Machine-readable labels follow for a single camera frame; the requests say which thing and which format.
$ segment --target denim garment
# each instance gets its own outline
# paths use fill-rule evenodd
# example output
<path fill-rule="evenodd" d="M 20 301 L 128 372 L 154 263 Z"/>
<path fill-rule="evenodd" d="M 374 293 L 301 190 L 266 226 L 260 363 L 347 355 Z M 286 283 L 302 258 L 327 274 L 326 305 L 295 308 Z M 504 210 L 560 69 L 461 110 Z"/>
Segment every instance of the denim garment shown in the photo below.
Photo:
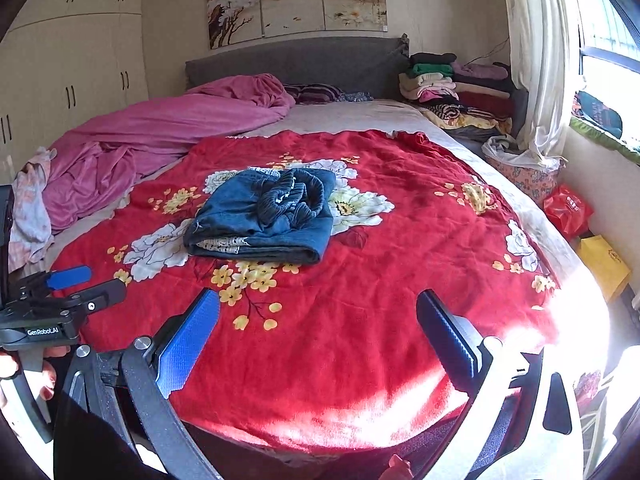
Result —
<path fill-rule="evenodd" d="M 217 188 L 184 234 L 190 254 L 316 264 L 334 218 L 327 170 L 241 171 Z"/>

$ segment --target red floral blanket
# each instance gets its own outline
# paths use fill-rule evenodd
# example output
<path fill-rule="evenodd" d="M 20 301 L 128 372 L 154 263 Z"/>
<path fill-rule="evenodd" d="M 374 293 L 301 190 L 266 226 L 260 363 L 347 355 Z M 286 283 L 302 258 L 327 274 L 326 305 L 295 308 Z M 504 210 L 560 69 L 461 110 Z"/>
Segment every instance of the red floral blanket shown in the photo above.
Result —
<path fill-rule="evenodd" d="M 315 266 L 189 256 L 182 234 L 209 194 L 248 166 L 335 172 L 333 236 Z M 56 262 L 118 277 L 127 299 L 83 330 L 123 348 L 183 312 L 203 286 L 220 320 L 180 392 L 178 415 L 277 449 L 342 452 L 398 444 L 465 402 L 415 316 L 432 288 L 484 336 L 522 351 L 553 342 L 559 283 L 497 189 L 424 134 L 378 131 L 209 138 Z"/>

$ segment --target yellow paper bag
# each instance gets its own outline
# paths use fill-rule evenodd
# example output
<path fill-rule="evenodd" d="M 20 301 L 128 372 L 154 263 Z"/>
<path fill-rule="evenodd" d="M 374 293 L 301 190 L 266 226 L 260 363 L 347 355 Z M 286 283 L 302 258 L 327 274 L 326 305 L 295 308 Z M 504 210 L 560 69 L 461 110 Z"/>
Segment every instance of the yellow paper bag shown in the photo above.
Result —
<path fill-rule="evenodd" d="M 631 270 L 602 236 L 580 240 L 578 256 L 598 282 L 605 301 L 615 300 L 628 285 Z"/>

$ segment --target white wall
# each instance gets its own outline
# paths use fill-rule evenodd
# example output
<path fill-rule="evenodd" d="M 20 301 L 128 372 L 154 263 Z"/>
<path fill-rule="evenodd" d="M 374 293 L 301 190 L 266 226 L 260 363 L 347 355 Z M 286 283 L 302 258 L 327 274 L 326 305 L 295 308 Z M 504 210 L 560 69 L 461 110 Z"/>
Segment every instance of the white wall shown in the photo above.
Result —
<path fill-rule="evenodd" d="M 568 128 L 562 179 L 595 209 L 590 228 L 633 270 L 640 291 L 640 167 Z"/>
<path fill-rule="evenodd" d="M 142 4 L 149 95 L 180 94 L 185 88 L 184 62 L 214 54 L 207 39 L 206 0 L 142 0 Z M 466 62 L 487 54 L 509 34 L 505 0 L 386 0 L 386 6 L 388 33 L 362 34 L 398 37 L 407 33 L 412 52 L 455 52 Z M 337 33 L 296 36 L 334 35 Z M 226 48 L 287 38 L 290 36 Z M 491 58 L 494 60 L 508 63 L 508 46 Z"/>

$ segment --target green folded garment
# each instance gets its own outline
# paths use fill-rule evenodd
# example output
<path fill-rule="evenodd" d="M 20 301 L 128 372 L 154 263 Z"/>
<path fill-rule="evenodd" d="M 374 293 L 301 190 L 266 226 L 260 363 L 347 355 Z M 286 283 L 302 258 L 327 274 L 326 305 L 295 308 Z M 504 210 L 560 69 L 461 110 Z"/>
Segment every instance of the green folded garment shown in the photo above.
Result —
<path fill-rule="evenodd" d="M 422 74 L 428 74 L 432 72 L 440 72 L 444 77 L 453 76 L 453 69 L 451 65 L 433 65 L 429 63 L 418 63 L 413 65 L 406 74 L 411 77 L 418 77 Z"/>

